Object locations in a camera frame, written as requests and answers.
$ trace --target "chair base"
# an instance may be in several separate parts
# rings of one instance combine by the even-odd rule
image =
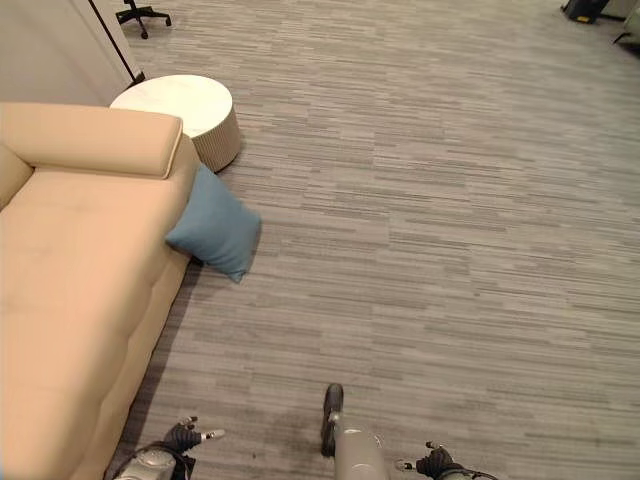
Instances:
[[[131,6],[130,10],[123,10],[122,12],[117,12],[116,17],[118,18],[118,23],[122,25],[123,23],[128,22],[129,20],[135,19],[140,25],[140,29],[142,32],[140,36],[144,39],[149,38],[149,33],[147,32],[144,23],[142,23],[142,18],[145,17],[160,17],[164,18],[164,23],[167,27],[171,26],[171,17],[166,13],[156,12],[151,7],[138,7],[136,6],[135,0],[125,0],[124,3],[127,3]]]

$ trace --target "sofa seat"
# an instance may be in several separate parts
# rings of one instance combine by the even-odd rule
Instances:
[[[0,211],[6,478],[102,477],[188,262],[182,147],[165,179],[36,168]]]

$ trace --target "blue pillow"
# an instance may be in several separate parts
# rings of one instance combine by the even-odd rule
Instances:
[[[260,217],[200,165],[187,208],[166,241],[239,282],[251,266],[259,232]]]

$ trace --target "floor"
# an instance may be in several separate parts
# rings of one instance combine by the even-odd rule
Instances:
[[[232,91],[221,178],[264,229],[239,285],[190,265],[116,460],[196,414],[228,434],[195,480],[332,478],[337,381],[390,462],[638,479],[640,59],[559,3],[154,0],[172,28],[124,27],[148,77]]]

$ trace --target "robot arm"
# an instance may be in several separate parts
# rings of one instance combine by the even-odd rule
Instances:
[[[184,453],[205,440],[224,436],[224,430],[195,431],[198,417],[176,423],[164,440],[136,451],[113,480],[188,480],[196,461]]]
[[[490,480],[498,480],[493,475],[469,470],[454,462],[449,452],[442,445],[434,445],[434,442],[427,442],[427,448],[431,449],[431,452],[424,458],[417,460],[415,465],[411,462],[399,460],[396,462],[396,468],[398,470],[414,470],[434,480],[471,480],[483,477]]]

